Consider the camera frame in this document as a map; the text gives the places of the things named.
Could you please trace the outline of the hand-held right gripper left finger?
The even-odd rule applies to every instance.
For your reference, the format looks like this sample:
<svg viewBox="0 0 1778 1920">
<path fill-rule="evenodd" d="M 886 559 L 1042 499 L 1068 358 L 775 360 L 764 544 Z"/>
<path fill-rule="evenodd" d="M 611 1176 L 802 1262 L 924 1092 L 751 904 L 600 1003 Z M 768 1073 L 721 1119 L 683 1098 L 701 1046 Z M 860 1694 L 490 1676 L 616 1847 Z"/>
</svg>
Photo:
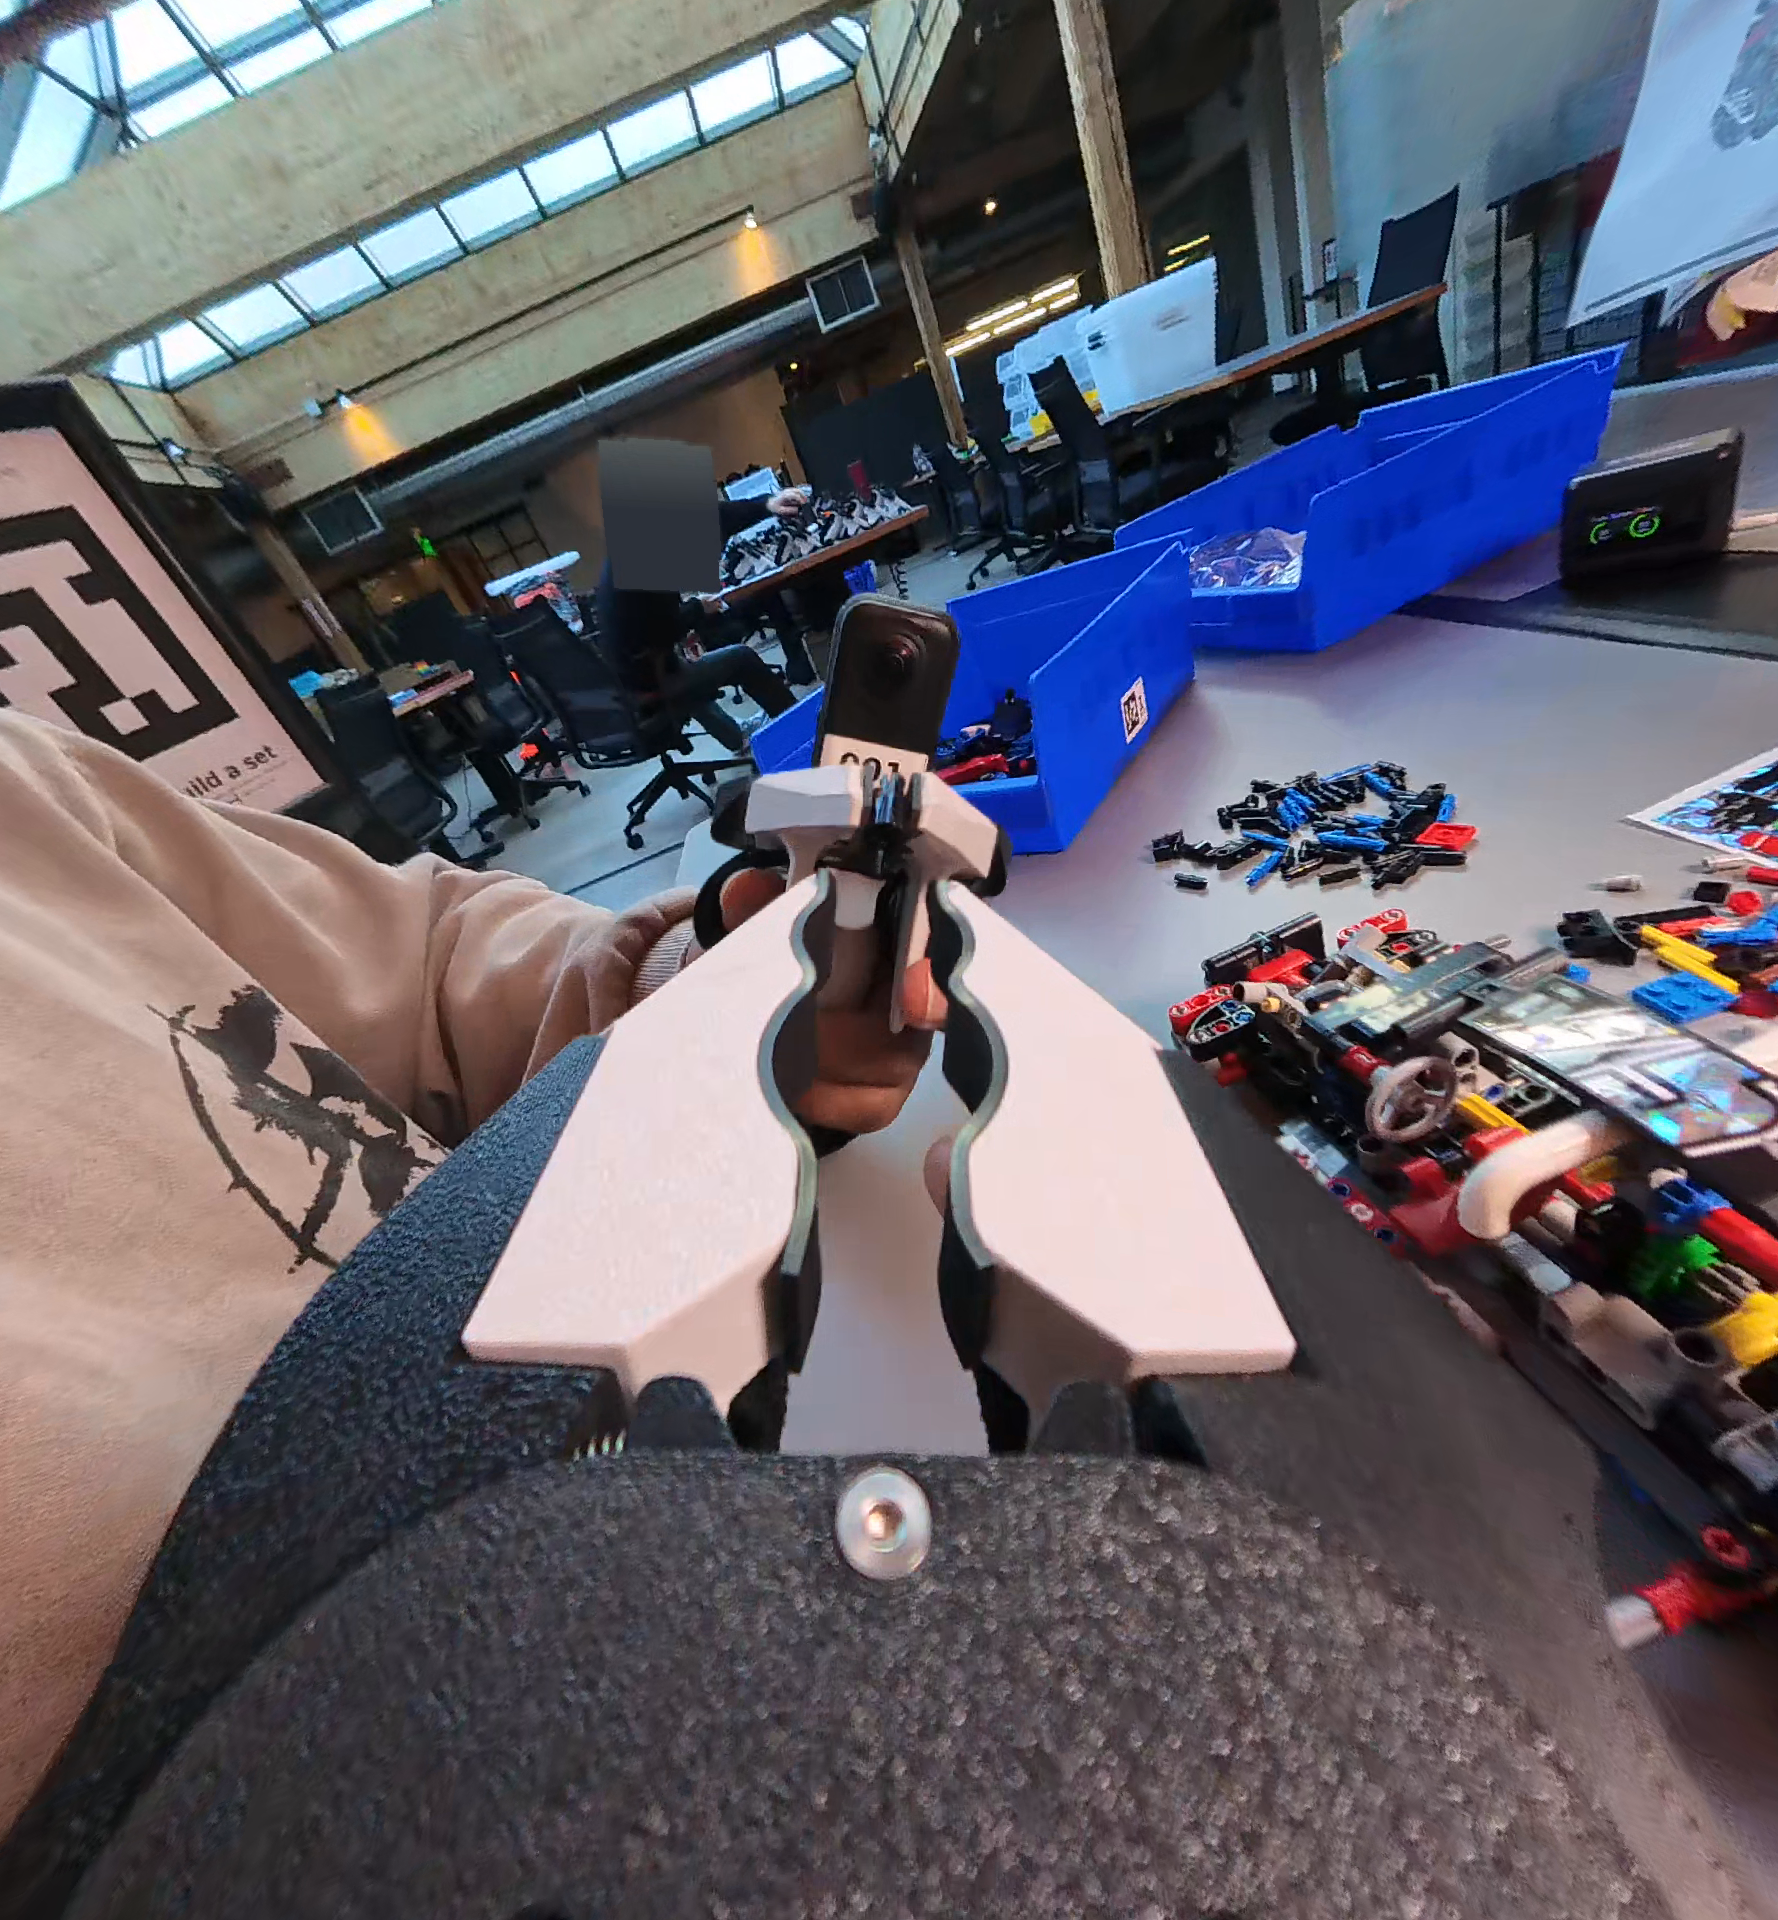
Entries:
<svg viewBox="0 0 1778 1920">
<path fill-rule="evenodd" d="M 793 886 L 607 1036 L 463 1329 L 478 1361 L 690 1379 L 778 1448 L 823 1298 L 819 1150 L 830 875 Z"/>
</svg>

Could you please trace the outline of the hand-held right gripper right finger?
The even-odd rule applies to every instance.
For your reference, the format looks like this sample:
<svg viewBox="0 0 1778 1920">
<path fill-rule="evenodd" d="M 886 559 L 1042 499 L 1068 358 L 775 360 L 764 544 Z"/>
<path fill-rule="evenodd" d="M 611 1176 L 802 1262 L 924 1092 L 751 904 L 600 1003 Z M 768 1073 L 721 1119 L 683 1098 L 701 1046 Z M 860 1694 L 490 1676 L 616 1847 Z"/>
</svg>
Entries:
<svg viewBox="0 0 1778 1920">
<path fill-rule="evenodd" d="M 1267 1377 L 1299 1342 L 1165 1050 L 962 880 L 929 894 L 948 1002 L 939 1304 L 991 1449 L 1068 1387 Z"/>
</svg>

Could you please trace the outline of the person's left forearm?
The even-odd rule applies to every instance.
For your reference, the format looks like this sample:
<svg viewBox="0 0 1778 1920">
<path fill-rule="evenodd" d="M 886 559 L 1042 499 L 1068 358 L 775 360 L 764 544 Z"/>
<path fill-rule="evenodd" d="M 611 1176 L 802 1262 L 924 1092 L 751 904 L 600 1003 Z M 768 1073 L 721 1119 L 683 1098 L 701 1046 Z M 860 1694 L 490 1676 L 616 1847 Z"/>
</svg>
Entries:
<svg viewBox="0 0 1778 1920">
<path fill-rule="evenodd" d="M 604 1033 L 694 956 L 698 894 L 676 888 L 614 912 L 531 875 L 472 873 L 418 856 L 425 925 L 413 1000 L 411 1113 L 445 1148 L 556 1059 Z"/>
</svg>

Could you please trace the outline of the red and black lego parts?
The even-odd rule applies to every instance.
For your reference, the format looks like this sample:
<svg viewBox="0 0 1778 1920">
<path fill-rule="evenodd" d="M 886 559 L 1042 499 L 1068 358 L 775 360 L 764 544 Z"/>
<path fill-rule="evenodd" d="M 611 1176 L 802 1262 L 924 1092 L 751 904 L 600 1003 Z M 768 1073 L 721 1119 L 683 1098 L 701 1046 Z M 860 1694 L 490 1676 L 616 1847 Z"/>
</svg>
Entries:
<svg viewBox="0 0 1778 1920">
<path fill-rule="evenodd" d="M 1037 778 L 1041 762 L 1031 699 L 1017 687 L 1006 690 L 986 718 L 939 742 L 931 769 L 954 788 Z"/>
</svg>

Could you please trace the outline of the clear bag of lego parts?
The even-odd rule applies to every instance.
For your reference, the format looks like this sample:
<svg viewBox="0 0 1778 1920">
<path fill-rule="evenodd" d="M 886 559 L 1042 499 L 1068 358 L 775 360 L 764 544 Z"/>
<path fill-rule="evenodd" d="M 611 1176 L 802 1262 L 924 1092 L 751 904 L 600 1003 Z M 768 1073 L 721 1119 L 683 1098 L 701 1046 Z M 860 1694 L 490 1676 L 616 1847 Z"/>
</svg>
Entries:
<svg viewBox="0 0 1778 1920">
<path fill-rule="evenodd" d="M 1265 526 L 1216 534 L 1190 548 L 1195 594 L 1295 591 L 1303 584 L 1306 532 Z"/>
</svg>

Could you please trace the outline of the lego instruction booklet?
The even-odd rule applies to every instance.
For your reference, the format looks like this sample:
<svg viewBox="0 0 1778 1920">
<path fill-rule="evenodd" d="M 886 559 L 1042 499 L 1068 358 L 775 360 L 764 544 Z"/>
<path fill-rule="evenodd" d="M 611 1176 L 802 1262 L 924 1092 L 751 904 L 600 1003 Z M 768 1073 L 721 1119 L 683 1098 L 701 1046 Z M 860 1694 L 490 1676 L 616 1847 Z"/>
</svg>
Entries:
<svg viewBox="0 0 1778 1920">
<path fill-rule="evenodd" d="M 1778 249 L 1778 2 L 1661 2 L 1566 324 Z"/>
</svg>

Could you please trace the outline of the blue storage bin with tag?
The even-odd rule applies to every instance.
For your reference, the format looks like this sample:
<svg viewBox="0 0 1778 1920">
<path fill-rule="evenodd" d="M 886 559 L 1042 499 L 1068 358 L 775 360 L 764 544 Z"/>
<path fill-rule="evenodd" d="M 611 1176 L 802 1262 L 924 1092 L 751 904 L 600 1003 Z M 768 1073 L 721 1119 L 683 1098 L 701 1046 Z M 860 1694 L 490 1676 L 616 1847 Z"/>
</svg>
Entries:
<svg viewBox="0 0 1778 1920">
<path fill-rule="evenodd" d="M 1184 550 L 1177 541 L 1131 545 L 933 612 L 946 613 L 960 637 L 941 736 L 988 718 L 1011 690 L 1034 713 L 1034 778 L 956 790 L 1006 832 L 1011 854 L 1068 852 L 1192 683 Z M 808 766 L 820 706 L 823 687 L 757 731 L 754 778 Z"/>
</svg>

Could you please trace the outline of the pile of black blue pins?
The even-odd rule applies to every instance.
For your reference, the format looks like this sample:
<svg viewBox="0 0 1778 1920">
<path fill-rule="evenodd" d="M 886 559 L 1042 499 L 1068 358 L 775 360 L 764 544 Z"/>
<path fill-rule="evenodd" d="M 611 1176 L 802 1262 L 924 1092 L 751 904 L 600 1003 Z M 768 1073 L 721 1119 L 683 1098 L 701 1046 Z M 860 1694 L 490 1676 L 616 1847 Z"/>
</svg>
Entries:
<svg viewBox="0 0 1778 1920">
<path fill-rule="evenodd" d="M 1204 894 L 1213 875 L 1234 875 L 1246 892 L 1365 883 L 1381 894 L 1432 870 L 1462 870 L 1479 846 L 1459 796 L 1441 779 L 1415 782 L 1392 760 L 1250 779 L 1216 807 L 1214 826 L 1211 838 L 1183 827 L 1157 834 L 1152 863 L 1190 894 Z"/>
</svg>

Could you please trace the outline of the grey ventilation pipe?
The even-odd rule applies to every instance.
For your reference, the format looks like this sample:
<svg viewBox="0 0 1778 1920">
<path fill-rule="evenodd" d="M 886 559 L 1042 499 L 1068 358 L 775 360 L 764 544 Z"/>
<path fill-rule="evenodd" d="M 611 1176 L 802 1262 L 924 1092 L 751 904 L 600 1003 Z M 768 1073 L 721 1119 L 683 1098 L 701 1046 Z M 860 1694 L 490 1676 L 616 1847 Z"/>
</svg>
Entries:
<svg viewBox="0 0 1778 1920">
<path fill-rule="evenodd" d="M 504 463 L 546 462 L 562 447 L 593 436 L 600 428 L 635 420 L 693 390 L 703 390 L 723 376 L 745 372 L 772 356 L 775 349 L 790 345 L 815 329 L 815 302 L 802 296 L 734 324 L 701 344 L 671 352 L 586 394 L 556 401 L 471 445 L 421 458 L 387 477 L 364 475 L 354 482 L 354 488 L 363 492 L 379 515 L 397 513 L 411 501 L 456 492 L 471 480 Z"/>
</svg>

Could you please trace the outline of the white plastic storage box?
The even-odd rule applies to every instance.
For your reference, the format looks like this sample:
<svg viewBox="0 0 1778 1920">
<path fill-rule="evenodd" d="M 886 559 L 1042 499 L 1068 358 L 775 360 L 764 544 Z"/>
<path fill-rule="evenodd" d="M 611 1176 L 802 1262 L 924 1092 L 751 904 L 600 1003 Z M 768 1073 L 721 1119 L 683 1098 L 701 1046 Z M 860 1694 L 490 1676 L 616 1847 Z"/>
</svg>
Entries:
<svg viewBox="0 0 1778 1920">
<path fill-rule="evenodd" d="M 1103 303 L 1071 306 L 999 353 L 1011 431 L 1031 436 L 1046 410 L 1034 376 L 1063 361 L 1104 420 L 1181 391 L 1218 367 L 1218 262 L 1213 252 Z"/>
</svg>

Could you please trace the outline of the long wooden desk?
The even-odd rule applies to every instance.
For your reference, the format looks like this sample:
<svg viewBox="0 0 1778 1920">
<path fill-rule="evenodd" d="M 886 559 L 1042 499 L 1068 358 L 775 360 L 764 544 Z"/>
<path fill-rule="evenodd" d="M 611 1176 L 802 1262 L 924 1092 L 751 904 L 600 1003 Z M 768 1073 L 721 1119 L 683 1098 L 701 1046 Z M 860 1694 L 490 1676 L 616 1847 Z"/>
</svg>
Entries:
<svg viewBox="0 0 1778 1920">
<path fill-rule="evenodd" d="M 1361 417 L 1365 404 L 1352 396 L 1355 390 L 1348 387 L 1343 370 L 1344 360 L 1358 349 L 1362 340 L 1379 335 L 1395 324 L 1402 324 L 1409 315 L 1427 314 L 1432 319 L 1447 289 L 1448 284 L 1439 280 L 1401 297 L 1383 300 L 1352 315 L 1338 318 L 1332 324 L 1308 328 L 1278 345 L 1242 353 L 1218 366 L 1216 372 L 1197 383 L 1133 401 L 1118 410 L 1104 410 L 1098 414 L 1098 420 L 1103 426 L 1122 422 L 1149 426 L 1157 416 L 1165 414 L 1165 410 L 1234 391 L 1267 376 L 1312 372 L 1316 396 L 1335 414 L 1335 420 L 1352 426 Z"/>
</svg>

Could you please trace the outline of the tall glass window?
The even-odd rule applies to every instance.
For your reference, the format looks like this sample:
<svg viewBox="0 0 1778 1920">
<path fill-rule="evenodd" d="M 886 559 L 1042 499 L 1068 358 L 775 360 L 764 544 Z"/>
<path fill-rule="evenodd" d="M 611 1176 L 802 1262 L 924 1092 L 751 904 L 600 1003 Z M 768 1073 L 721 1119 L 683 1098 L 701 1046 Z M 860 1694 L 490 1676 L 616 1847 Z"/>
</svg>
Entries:
<svg viewBox="0 0 1778 1920">
<path fill-rule="evenodd" d="M 872 57 L 865 13 L 832 13 L 757 54 L 421 204 L 248 289 L 122 344 L 99 372 L 178 391 L 456 262 L 569 215 L 625 183 L 780 117 Z"/>
<path fill-rule="evenodd" d="M 431 2 L 132 2 L 0 66 L 0 213 L 415 20 Z"/>
</svg>

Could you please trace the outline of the black mesh office chair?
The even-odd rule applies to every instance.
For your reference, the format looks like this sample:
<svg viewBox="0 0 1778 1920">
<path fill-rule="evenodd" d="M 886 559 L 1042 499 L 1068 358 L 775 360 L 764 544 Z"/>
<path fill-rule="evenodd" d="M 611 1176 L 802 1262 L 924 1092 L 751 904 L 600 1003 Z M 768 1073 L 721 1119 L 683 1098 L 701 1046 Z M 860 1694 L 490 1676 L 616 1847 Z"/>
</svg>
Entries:
<svg viewBox="0 0 1778 1920">
<path fill-rule="evenodd" d="M 1450 383 L 1439 322 L 1461 215 L 1461 188 L 1383 221 L 1367 310 L 1350 329 L 1330 328 L 1290 360 L 1312 374 L 1312 398 L 1275 420 L 1269 438 L 1292 445 L 1365 411 L 1422 398 Z"/>
</svg>

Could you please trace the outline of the black device with green display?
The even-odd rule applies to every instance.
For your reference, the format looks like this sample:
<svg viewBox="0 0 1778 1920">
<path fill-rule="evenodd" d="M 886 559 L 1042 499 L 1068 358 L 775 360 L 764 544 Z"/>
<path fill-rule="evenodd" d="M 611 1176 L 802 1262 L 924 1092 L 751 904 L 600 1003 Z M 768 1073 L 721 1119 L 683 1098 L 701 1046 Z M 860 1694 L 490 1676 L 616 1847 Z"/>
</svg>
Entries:
<svg viewBox="0 0 1778 1920">
<path fill-rule="evenodd" d="M 1727 554 L 1747 433 L 1728 426 L 1574 473 L 1556 526 L 1556 577 L 1587 588 Z"/>
</svg>

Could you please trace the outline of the shiny sticker sheet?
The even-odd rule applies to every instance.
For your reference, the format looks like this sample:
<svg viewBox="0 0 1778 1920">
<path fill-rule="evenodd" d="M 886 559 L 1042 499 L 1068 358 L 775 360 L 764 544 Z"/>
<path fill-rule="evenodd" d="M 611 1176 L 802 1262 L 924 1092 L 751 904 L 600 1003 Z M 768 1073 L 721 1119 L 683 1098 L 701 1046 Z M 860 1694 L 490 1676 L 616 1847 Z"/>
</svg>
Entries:
<svg viewBox="0 0 1778 1920">
<path fill-rule="evenodd" d="M 1709 852 L 1778 859 L 1778 746 L 1629 814 L 1629 822 Z"/>
</svg>

